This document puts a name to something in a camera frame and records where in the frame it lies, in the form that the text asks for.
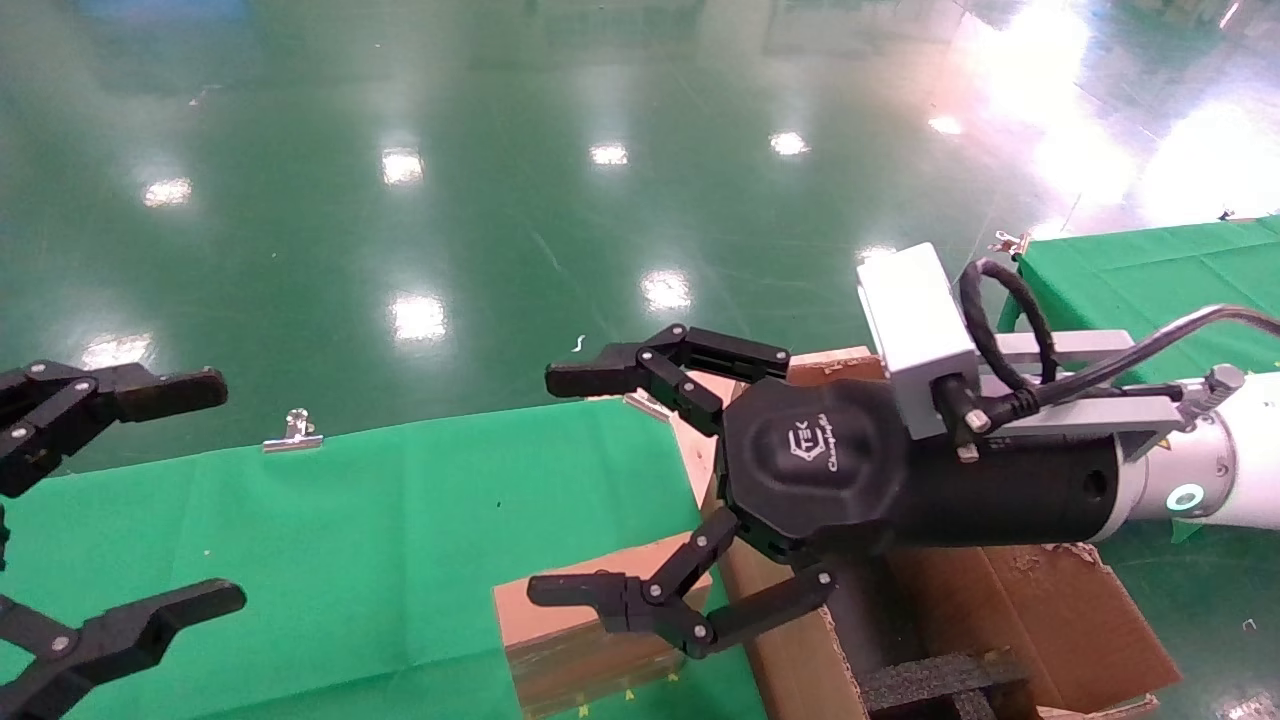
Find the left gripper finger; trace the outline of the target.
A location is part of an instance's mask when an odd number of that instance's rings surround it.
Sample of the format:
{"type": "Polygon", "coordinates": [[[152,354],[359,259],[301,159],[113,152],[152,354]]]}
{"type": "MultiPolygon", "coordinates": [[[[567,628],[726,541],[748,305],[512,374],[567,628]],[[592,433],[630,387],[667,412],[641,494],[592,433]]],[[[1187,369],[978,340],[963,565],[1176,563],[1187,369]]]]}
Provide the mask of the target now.
{"type": "Polygon", "coordinates": [[[100,685],[156,667],[179,632],[241,611],[241,585],[215,578],[124,603],[72,628],[3,597],[3,643],[32,657],[3,684],[4,719],[61,719],[100,685]]]}
{"type": "Polygon", "coordinates": [[[205,368],[156,375],[138,363],[86,370],[40,360],[1,377],[1,493],[17,498],[114,423],[219,407],[229,389],[205,368]]]}

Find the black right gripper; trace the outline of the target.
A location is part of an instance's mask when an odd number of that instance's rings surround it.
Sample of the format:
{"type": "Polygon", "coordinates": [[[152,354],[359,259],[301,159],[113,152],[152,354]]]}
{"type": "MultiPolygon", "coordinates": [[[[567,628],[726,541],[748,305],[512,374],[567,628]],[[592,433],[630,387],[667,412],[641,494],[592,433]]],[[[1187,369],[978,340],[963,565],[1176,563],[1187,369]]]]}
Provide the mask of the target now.
{"type": "Polygon", "coordinates": [[[719,434],[719,495],[737,516],[717,509],[649,578],[541,574],[527,583],[529,601],[590,607],[608,633],[653,634],[704,659],[818,610],[836,587],[817,565],[708,615],[695,610],[687,593],[739,534],[769,559],[796,561],[1085,542],[1114,515],[1112,438],[983,439],[965,462],[946,437],[913,439],[884,382],[794,386],[780,380],[790,360],[782,347],[672,324],[641,342],[605,345],[585,363],[548,365],[553,397],[641,389],[700,434],[719,434]],[[751,386],[724,407],[690,372],[751,386]]]}

